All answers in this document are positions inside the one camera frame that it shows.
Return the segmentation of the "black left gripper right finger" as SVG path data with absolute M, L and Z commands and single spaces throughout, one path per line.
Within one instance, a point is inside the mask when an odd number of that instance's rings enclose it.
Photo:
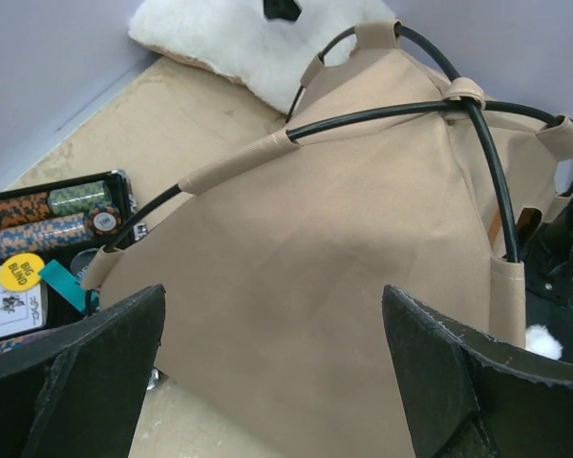
M 386 286 L 382 314 L 417 457 L 573 457 L 573 364 Z

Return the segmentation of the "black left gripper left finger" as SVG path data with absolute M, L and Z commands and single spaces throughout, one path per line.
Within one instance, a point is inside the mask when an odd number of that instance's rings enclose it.
M 165 320 L 147 287 L 0 355 L 0 457 L 126 457 Z

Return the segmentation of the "beige fabric pet tent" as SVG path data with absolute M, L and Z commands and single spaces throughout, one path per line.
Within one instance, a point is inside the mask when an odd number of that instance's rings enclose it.
M 400 22 L 313 57 L 279 131 L 83 280 L 166 291 L 157 368 L 291 457 L 573 457 L 573 365 L 525 343 L 519 236 L 570 200 L 573 124 L 488 99 Z

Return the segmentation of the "black tent pole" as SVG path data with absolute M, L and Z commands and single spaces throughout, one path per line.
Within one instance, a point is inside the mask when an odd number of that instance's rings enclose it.
M 161 284 L 195 322 L 309 322 L 376 313 L 392 284 L 500 333 L 526 310 L 521 234 L 562 203 L 571 158 L 573 123 L 518 105 L 307 110 L 147 204 L 184 196 L 144 240 L 98 251 L 84 307 Z
M 426 37 L 408 27 L 399 24 L 398 21 L 395 25 L 394 31 L 397 37 L 402 36 L 412 41 L 417 45 L 417 47 L 427 53 L 445 73 L 445 75 L 449 77 L 450 81 L 454 81 L 460 77 L 460 74 L 454 65 L 450 62 L 450 60 Z M 338 34 L 336 38 L 332 39 L 317 55 L 321 60 L 321 63 L 324 63 L 324 57 L 335 45 L 337 45 L 341 40 L 354 35 L 355 32 L 355 27 L 351 27 Z M 454 102 L 416 102 L 411 104 L 369 109 L 350 114 L 341 114 L 292 130 L 287 129 L 286 136 L 289 140 L 294 142 L 295 140 L 302 139 L 310 135 L 320 134 L 325 131 L 362 122 L 400 115 L 416 115 L 452 110 L 464 111 L 472 121 L 488 165 L 497 197 L 500 222 L 502 222 L 503 238 L 506 250 L 505 259 L 508 262 L 519 263 L 520 247 L 518 241 L 517 224 L 515 222 L 512 200 L 508 190 L 507 180 L 500 163 L 496 144 L 492 138 L 488 124 L 482 114 L 480 102 L 474 101 L 472 97 L 460 96 L 460 100 Z

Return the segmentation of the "white fluffy pillow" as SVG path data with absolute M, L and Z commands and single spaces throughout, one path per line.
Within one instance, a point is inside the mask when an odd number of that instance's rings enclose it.
M 391 21 L 383 1 L 301 0 L 294 23 L 268 21 L 260 1 L 145 1 L 128 35 L 141 46 L 247 87 L 286 113 L 312 58 L 357 24 Z

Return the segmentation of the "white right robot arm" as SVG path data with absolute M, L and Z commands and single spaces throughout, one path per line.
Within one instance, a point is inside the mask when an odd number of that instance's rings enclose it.
M 388 286 L 382 313 L 418 457 L 573 457 L 573 199 L 525 245 L 526 320 L 552 360 Z

